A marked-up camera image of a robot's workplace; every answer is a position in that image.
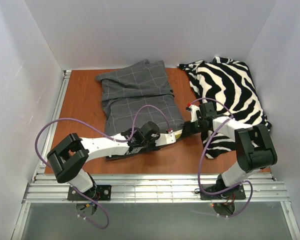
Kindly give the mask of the grey checked pillowcase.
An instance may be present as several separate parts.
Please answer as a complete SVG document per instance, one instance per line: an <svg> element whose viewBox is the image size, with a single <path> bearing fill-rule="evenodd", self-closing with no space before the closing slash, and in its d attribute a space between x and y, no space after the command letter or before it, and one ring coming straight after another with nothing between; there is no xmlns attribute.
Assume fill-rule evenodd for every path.
<svg viewBox="0 0 300 240"><path fill-rule="evenodd" d="M151 121L160 133L179 131L184 119L175 103L164 61L142 60L134 65L96 76L101 82L102 109L106 116L104 133L120 134L132 126Z"/></svg>

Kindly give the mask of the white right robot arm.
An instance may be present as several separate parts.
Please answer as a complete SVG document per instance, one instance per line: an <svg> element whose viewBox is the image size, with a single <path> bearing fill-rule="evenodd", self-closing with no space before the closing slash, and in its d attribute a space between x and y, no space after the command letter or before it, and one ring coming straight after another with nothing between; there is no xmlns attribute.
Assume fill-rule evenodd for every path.
<svg viewBox="0 0 300 240"><path fill-rule="evenodd" d="M189 103L186 110L191 113L191 120L183 124L181 133L181 137L185 138L212 132L204 145L203 157L216 134L223 134L235 142L236 162L219 174L214 185L207 188L198 185L199 193L204 196L233 193L254 172L273 166L278 161L270 133L264 124L242 123L235 119L232 112L218 114L213 103L212 98L200 105Z"/></svg>

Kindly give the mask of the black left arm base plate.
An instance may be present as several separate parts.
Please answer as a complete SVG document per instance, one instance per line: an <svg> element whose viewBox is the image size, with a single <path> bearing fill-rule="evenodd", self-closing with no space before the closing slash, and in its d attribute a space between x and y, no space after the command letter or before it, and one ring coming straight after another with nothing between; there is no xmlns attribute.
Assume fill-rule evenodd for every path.
<svg viewBox="0 0 300 240"><path fill-rule="evenodd" d="M109 201L111 199L112 186L111 185L97 185L83 193L86 197L94 201ZM86 201L87 199L77 193L71 186L67 194L68 201Z"/></svg>

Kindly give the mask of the cream yellow-edged pillow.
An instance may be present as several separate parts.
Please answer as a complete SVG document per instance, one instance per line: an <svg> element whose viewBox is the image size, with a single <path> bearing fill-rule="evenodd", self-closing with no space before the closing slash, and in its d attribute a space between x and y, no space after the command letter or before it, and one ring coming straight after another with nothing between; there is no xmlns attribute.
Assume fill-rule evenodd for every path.
<svg viewBox="0 0 300 240"><path fill-rule="evenodd" d="M176 140L178 140L178 139L181 137L181 135L182 135L182 132L183 132L183 130L182 130L182 129L181 129L181 130L178 130L178 131L174 131L174 132L173 132Z"/></svg>

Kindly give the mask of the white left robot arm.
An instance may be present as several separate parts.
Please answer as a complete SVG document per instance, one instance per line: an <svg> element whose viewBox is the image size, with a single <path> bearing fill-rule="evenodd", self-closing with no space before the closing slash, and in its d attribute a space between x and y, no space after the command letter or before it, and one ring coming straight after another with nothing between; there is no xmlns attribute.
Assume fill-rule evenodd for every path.
<svg viewBox="0 0 300 240"><path fill-rule="evenodd" d="M160 128L154 122L129 129L113 136L80 138L77 133L65 137L48 154L47 160L58 183L69 183L92 200L99 198L98 187L89 173L83 170L86 162L102 157L126 158L140 152L156 151Z"/></svg>

